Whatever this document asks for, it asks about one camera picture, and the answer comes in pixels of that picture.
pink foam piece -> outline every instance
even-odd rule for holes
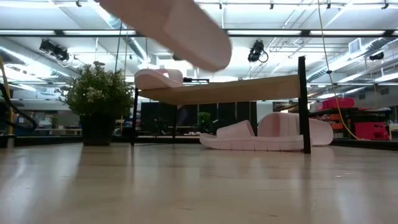
[[[139,90],[153,90],[183,86],[181,71],[174,69],[141,69],[134,77]]]
[[[99,0],[100,6],[183,60],[209,71],[231,60],[229,37],[192,0]]]
[[[323,121],[310,119],[311,142],[315,146],[329,145],[333,140],[331,126]],[[255,137],[249,121],[242,121],[217,130],[217,136],[201,134],[200,142],[212,149],[294,151],[304,147],[300,135],[298,114],[271,113],[258,126]]]
[[[200,142],[212,149],[293,151],[304,147],[303,137],[255,137],[249,121],[242,121],[217,130],[217,136],[201,134]]]
[[[271,113],[260,120],[257,132],[260,137],[296,136],[299,134],[300,116],[295,113]],[[327,146],[333,140],[331,126],[315,119],[310,119],[310,135],[314,146]]]

ductwork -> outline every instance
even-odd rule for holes
[[[370,40],[367,43],[363,42],[364,49],[362,49],[362,53],[360,55],[357,54],[350,54],[349,50],[343,52],[342,54],[339,54],[336,57],[333,57],[329,59],[329,67],[330,70],[335,71],[338,69],[341,69],[355,61],[359,58],[364,58],[368,57],[374,53],[376,53],[378,50],[382,49],[383,47],[386,47],[387,45],[391,44],[393,41],[397,39],[395,38],[378,38],[376,40]],[[317,67],[316,69],[313,69],[308,72],[307,75],[307,80],[308,82],[312,82],[315,79],[327,75],[328,68],[326,65],[322,65],[320,67]]]
[[[99,16],[101,16],[105,22],[115,30],[119,30],[122,25],[122,29],[127,29],[121,20],[110,13],[106,12],[101,6],[96,6],[95,9]],[[147,55],[144,49],[137,43],[135,38],[133,37],[122,37],[126,44],[131,48],[131,50],[137,55],[137,57],[143,62],[147,60]]]
[[[63,68],[57,62],[43,57],[42,55],[39,55],[38,53],[33,52],[9,39],[0,38],[0,48],[0,54],[2,54],[3,56],[5,56],[5,54],[8,55],[5,57],[7,63],[25,65],[31,61],[34,61],[35,63],[37,63],[37,65],[43,65],[42,68],[44,70],[50,70],[54,78],[68,78],[79,76],[76,71],[69,68]]]

red box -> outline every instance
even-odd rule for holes
[[[353,108],[354,107],[354,99],[352,98],[338,98],[338,104],[340,108]],[[327,110],[327,109],[334,109],[337,108],[337,103],[336,99],[329,98],[322,102],[322,110]]]
[[[360,139],[390,140],[386,125],[382,122],[355,123],[355,135]]]

green leaves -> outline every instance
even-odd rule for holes
[[[134,89],[125,81],[121,70],[106,72],[100,66],[86,65],[78,71],[81,76],[61,88],[67,94],[60,101],[69,105],[74,113],[108,114],[114,118],[129,114]]]

black plant pot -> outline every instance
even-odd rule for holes
[[[108,146],[111,144],[115,119],[103,114],[80,116],[83,144]]]

